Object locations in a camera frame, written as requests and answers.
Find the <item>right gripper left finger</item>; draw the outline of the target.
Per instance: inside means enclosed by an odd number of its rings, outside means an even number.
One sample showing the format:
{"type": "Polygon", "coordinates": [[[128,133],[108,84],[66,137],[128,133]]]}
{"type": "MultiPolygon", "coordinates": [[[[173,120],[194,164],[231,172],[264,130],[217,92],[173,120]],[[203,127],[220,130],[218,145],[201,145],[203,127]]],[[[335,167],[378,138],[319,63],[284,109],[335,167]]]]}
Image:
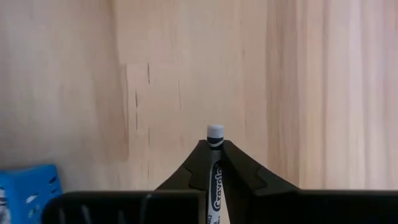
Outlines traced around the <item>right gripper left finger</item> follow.
{"type": "Polygon", "coordinates": [[[200,140],[156,189],[68,192],[46,204],[42,224],[205,224],[209,163],[200,140]]]}

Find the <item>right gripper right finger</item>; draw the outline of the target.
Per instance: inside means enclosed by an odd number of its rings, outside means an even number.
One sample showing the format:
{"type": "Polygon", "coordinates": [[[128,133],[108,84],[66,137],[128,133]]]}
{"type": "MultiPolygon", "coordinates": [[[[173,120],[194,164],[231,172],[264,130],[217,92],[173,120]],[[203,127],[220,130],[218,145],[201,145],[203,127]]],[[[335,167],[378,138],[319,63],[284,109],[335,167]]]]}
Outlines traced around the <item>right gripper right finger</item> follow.
{"type": "Polygon", "coordinates": [[[398,224],[398,190],[301,189],[223,143],[231,224],[398,224]]]}

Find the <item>grey crayon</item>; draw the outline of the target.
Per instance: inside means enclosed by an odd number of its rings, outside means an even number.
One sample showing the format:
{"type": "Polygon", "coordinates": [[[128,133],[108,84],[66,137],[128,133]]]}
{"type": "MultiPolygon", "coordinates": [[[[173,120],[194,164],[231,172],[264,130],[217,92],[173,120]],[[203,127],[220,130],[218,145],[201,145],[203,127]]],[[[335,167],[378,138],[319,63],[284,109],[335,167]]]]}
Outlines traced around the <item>grey crayon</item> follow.
{"type": "Polygon", "coordinates": [[[208,125],[206,140],[210,147],[210,175],[206,223],[220,224],[221,196],[223,189],[220,160],[224,141],[224,126],[220,124],[208,125]]]}

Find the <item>blue plastic basket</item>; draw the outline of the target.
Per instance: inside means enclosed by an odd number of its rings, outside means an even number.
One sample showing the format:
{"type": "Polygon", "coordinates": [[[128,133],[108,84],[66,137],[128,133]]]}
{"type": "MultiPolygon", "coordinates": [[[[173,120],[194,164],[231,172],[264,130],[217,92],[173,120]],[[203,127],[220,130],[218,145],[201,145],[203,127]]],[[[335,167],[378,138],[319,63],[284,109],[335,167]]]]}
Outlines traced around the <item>blue plastic basket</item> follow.
{"type": "Polygon", "coordinates": [[[42,212],[63,194],[53,164],[0,170],[0,224],[42,224],[42,212]]]}

